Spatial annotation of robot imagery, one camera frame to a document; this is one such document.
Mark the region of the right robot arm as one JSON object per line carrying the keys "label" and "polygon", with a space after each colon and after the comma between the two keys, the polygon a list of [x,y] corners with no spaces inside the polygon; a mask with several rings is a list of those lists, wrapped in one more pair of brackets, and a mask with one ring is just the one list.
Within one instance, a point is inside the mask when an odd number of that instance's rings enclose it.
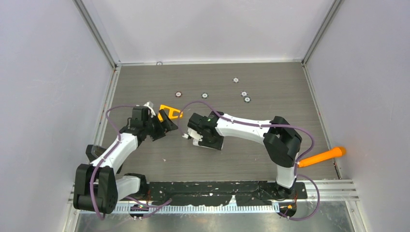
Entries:
{"label": "right robot arm", "polygon": [[256,121],[211,112],[209,116],[194,113],[188,121],[188,138],[193,145],[222,150],[225,137],[241,138],[265,146],[270,159],[277,166],[275,192],[279,199],[295,193],[296,171],[302,137],[282,117]]}

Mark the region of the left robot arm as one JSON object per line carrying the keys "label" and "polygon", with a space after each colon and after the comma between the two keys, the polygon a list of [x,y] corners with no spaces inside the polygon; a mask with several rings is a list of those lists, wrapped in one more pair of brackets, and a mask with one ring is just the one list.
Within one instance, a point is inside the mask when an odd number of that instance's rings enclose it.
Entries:
{"label": "left robot arm", "polygon": [[75,173],[73,206],[94,212],[101,220],[115,210],[126,197],[143,200],[149,192],[146,177],[128,173],[116,179],[127,157],[150,137],[152,141],[178,129],[164,110],[156,113],[151,102],[130,107],[127,124],[117,130],[117,137],[100,156],[88,164],[80,164]]}

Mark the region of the white remote control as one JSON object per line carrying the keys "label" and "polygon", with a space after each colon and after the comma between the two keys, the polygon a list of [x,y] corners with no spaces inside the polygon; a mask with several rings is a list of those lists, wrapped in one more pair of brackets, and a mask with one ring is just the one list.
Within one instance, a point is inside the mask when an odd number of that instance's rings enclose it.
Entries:
{"label": "white remote control", "polygon": [[193,140],[192,144],[193,144],[194,146],[200,146],[198,140]]}

